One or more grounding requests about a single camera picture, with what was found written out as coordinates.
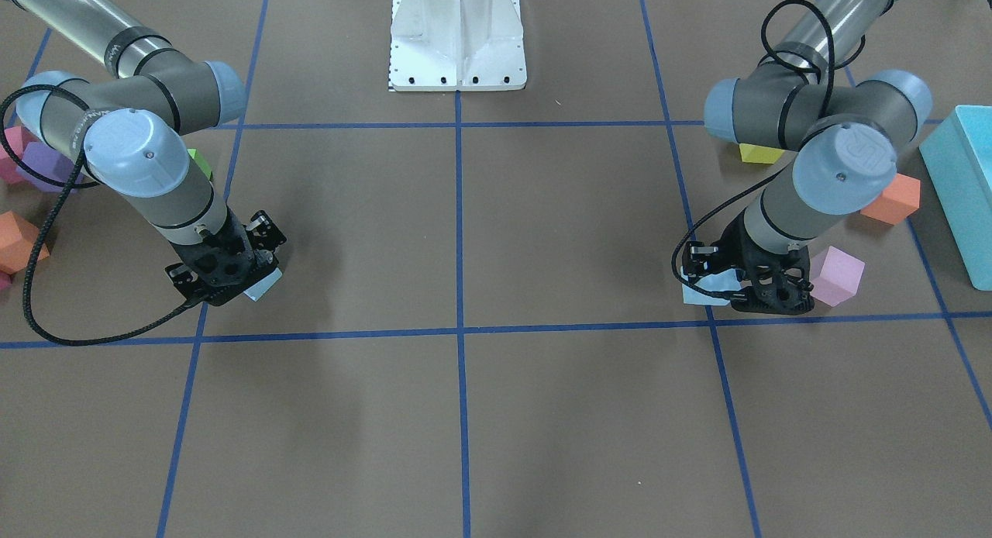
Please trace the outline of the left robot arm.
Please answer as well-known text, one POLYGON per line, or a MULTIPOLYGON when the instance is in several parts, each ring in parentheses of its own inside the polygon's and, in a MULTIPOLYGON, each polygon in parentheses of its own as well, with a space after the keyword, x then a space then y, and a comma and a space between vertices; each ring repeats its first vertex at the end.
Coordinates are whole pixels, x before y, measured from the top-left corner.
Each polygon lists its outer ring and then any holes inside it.
POLYGON ((709 135, 794 157, 747 189, 752 201, 722 237, 710 244, 680 239, 672 272, 687 290, 740 312, 795 316, 814 308, 808 245, 882 195, 896 178, 900 150, 931 114, 931 90, 907 71, 836 85, 868 29, 899 1, 782 1, 803 7, 803 18, 779 43, 761 34, 765 54, 751 75, 710 89, 709 135))

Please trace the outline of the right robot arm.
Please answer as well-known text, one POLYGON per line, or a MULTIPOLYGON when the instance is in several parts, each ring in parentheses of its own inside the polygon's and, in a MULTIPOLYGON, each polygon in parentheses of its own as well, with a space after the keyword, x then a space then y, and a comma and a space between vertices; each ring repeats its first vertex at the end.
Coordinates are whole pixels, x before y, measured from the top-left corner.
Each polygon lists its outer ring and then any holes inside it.
POLYGON ((237 72, 191 60, 110 0, 7 1, 112 75, 103 84, 65 71, 33 76, 31 93, 15 104, 22 124, 68 159, 84 157, 84 175, 170 242, 180 262, 167 275, 187 300, 259 300, 282 277, 275 253, 286 238, 263 212, 241 223, 183 141, 243 115, 247 93, 237 72))

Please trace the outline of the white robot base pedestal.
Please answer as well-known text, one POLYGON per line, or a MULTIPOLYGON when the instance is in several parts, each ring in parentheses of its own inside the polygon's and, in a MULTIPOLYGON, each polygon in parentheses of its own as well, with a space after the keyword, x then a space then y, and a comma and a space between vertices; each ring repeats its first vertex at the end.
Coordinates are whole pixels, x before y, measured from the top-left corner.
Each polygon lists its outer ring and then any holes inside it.
POLYGON ((387 86, 517 91, 528 83, 521 0, 392 0, 387 86))

